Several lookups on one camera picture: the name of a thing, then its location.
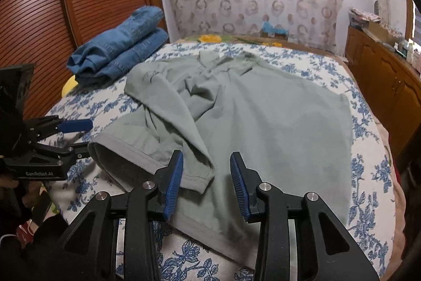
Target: box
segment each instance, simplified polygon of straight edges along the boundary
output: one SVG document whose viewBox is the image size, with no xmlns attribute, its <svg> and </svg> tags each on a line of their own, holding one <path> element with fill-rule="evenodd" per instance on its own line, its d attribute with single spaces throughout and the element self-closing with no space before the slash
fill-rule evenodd
<svg viewBox="0 0 421 281">
<path fill-rule="evenodd" d="M 380 42 L 387 43 L 394 47 L 394 44 L 401 41 L 401 37 L 393 36 L 387 29 L 384 29 L 380 24 L 371 22 L 368 25 L 367 29 L 375 38 Z"/>
</svg>

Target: blue floral bedsheet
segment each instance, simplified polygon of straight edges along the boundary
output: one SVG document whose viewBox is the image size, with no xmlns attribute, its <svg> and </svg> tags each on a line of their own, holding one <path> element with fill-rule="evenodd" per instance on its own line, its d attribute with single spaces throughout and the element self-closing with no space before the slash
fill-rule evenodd
<svg viewBox="0 0 421 281">
<path fill-rule="evenodd" d="M 335 60 L 312 53 L 286 48 L 244 44 L 197 44 L 166 45 L 147 61 L 169 59 L 199 50 L 213 49 L 221 55 L 237 55 L 243 50 L 261 56 L 284 71 L 328 88 L 344 93 L 349 99 L 354 139 L 352 144 L 351 208 L 348 230 L 367 258 L 382 275 L 389 263 L 394 229 L 395 204 L 392 191 L 390 163 L 380 140 L 373 116 L 354 81 Z M 124 94 L 126 78 L 100 90 L 75 90 L 60 100 L 49 115 L 67 119 L 90 118 L 93 129 L 87 134 L 57 134 L 46 140 L 54 146 L 64 146 L 77 141 L 89 141 L 109 123 L 125 113 L 135 111 L 138 104 Z M 122 190 L 94 163 L 91 158 L 82 159 L 70 169 L 66 181 L 47 185 L 52 200 L 63 217 L 71 222 L 96 192 L 106 190 L 111 195 Z M 123 274 L 123 236 L 125 221 L 119 226 L 117 245 L 117 273 Z M 199 242 L 172 229 L 168 224 L 155 223 L 159 268 L 162 280 L 225 281 L 252 280 L 253 272 L 241 268 L 223 256 L 210 251 Z"/>
</svg>

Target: wooden cabinet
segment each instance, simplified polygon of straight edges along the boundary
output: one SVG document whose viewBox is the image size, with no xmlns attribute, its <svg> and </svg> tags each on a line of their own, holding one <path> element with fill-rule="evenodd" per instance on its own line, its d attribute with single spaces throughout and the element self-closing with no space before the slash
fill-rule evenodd
<svg viewBox="0 0 421 281">
<path fill-rule="evenodd" d="M 393 156 L 405 155 L 421 125 L 419 75 L 404 59 L 353 28 L 345 55 L 364 98 L 389 132 Z"/>
</svg>

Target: floral blanket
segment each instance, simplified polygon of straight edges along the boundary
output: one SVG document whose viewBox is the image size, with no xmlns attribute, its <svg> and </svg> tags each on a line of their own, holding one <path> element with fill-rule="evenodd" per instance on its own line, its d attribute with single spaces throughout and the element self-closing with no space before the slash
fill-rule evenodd
<svg viewBox="0 0 421 281">
<path fill-rule="evenodd" d="M 353 79 L 335 60 L 321 55 L 286 48 L 246 44 L 180 43 L 166 45 L 147 61 L 170 59 L 199 50 L 212 49 L 221 55 L 237 55 L 242 51 L 261 56 L 270 64 L 341 94 L 351 108 L 354 127 L 352 159 L 351 207 L 348 230 L 381 276 L 389 263 L 394 229 L 395 204 L 392 191 L 390 161 L 372 113 Z M 49 115 L 67 119 L 90 118 L 93 129 L 86 134 L 57 134 L 47 144 L 64 146 L 77 141 L 89 141 L 118 117 L 135 111 L 138 104 L 124 94 L 126 78 L 104 89 L 76 89 L 60 100 Z M 111 195 L 122 190 L 94 163 L 91 158 L 78 160 L 70 169 L 66 181 L 51 182 L 47 189 L 63 217 L 71 222 L 96 192 Z M 117 273 L 123 273 L 123 236 L 125 221 L 119 226 Z M 246 281 L 253 272 L 218 255 L 199 242 L 189 239 L 168 224 L 155 223 L 159 270 L 162 280 L 182 281 Z"/>
</svg>

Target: metal screw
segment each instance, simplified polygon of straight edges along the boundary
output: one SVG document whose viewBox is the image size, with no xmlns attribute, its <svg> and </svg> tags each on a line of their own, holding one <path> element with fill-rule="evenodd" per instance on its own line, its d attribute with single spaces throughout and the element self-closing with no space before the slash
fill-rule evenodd
<svg viewBox="0 0 421 281">
<path fill-rule="evenodd" d="M 262 183 L 259 185 L 259 188 L 260 188 L 262 191 L 270 191 L 270 190 L 271 190 L 271 188 L 272 188 L 272 186 L 271 186 L 270 184 L 268 184 L 267 182 L 262 182 Z"/>
<path fill-rule="evenodd" d="M 98 192 L 97 194 L 95 194 L 95 199 L 96 200 L 104 200 L 104 199 L 107 198 L 107 196 L 108 196 L 107 192 L 101 191 L 101 192 Z"/>
<path fill-rule="evenodd" d="M 151 190 L 155 187 L 155 183 L 153 181 L 145 181 L 142 186 L 146 190 Z"/>
<path fill-rule="evenodd" d="M 310 201 L 316 201 L 316 200 L 319 200 L 319 196 L 318 196 L 316 193 L 314 193 L 314 192 L 307 193 L 307 198 L 308 198 Z"/>
</svg>

